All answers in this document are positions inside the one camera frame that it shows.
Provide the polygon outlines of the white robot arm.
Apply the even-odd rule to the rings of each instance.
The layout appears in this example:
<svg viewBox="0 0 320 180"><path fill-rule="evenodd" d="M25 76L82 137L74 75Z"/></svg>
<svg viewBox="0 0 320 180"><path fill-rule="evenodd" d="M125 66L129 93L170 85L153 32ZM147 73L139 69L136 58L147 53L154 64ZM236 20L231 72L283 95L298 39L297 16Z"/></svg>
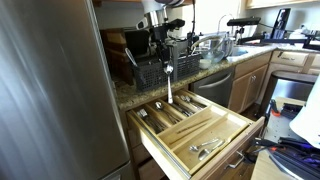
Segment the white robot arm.
<svg viewBox="0 0 320 180"><path fill-rule="evenodd" d="M144 17L136 24L138 30L147 29L151 42L156 45L156 54L162 63L170 60L170 50L166 45L167 32L185 25L182 19L168 21L166 8L181 5L184 0L141 0Z"/></svg>

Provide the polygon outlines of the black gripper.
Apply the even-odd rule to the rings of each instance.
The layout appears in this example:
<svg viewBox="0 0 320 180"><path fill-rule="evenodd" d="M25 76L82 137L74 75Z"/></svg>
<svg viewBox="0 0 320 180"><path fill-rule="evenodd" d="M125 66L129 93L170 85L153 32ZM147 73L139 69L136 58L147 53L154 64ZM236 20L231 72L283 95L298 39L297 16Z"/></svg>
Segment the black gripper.
<svg viewBox="0 0 320 180"><path fill-rule="evenodd" d="M179 29L184 25L184 20L175 19L171 22L150 28L151 42L156 44L156 54L162 63L170 60L170 50L166 45L167 32Z"/></svg>

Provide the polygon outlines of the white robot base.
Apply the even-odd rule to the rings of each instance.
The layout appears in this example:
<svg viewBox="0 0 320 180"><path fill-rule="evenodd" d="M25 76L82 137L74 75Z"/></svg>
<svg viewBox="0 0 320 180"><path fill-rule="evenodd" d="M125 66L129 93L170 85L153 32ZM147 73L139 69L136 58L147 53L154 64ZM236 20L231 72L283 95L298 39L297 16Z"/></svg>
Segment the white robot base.
<svg viewBox="0 0 320 180"><path fill-rule="evenodd" d="M290 128L313 147L320 149L320 76L317 78L306 104L289 123Z"/></svg>

